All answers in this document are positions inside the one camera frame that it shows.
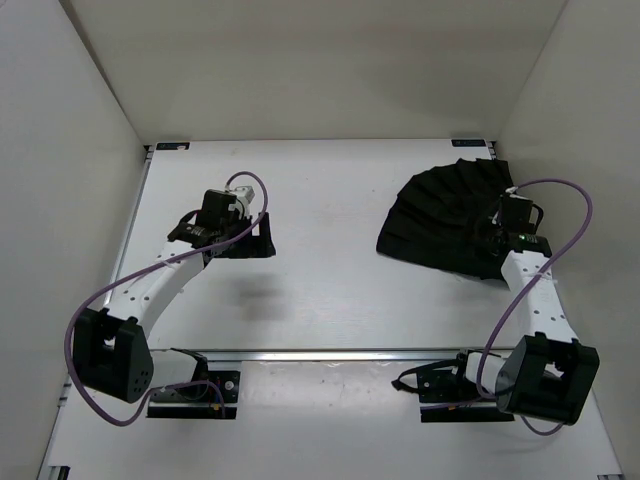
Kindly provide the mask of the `black pleated skirt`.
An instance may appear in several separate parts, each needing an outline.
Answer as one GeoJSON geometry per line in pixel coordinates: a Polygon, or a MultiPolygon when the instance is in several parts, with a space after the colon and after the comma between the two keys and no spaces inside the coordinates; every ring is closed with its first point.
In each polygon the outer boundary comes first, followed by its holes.
{"type": "Polygon", "coordinates": [[[513,185],[504,160],[460,158],[415,174],[389,209],[376,252],[418,266],[501,281],[504,256],[486,246],[481,223],[513,185]]]}

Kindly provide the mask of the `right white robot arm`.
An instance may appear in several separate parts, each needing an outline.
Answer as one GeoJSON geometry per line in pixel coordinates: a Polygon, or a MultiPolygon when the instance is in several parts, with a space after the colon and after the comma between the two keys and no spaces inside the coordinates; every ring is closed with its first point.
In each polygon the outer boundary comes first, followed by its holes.
{"type": "Polygon", "coordinates": [[[477,394],[502,413],[573,425],[582,413],[600,366],[597,350],[583,345],[561,305],[545,238],[530,222],[540,208],[513,188],[499,197],[491,224],[507,249],[501,274],[514,294],[507,315],[523,337],[509,356],[483,351],[463,355],[448,376],[449,391],[460,400],[477,394]]]}

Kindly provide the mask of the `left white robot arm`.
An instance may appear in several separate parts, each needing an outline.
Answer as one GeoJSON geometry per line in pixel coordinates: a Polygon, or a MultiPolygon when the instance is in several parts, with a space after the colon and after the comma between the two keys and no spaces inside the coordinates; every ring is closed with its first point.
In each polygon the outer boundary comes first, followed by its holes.
{"type": "Polygon", "coordinates": [[[148,339],[161,314],[213,259],[275,255],[267,216],[258,234],[248,230],[254,196],[250,186],[206,191],[200,209],[184,215],[168,234],[154,271],[126,282],[102,309],[83,310],[71,347],[81,385],[127,403],[168,385],[188,398],[206,392],[203,356],[185,348],[152,350],[148,339]]]}

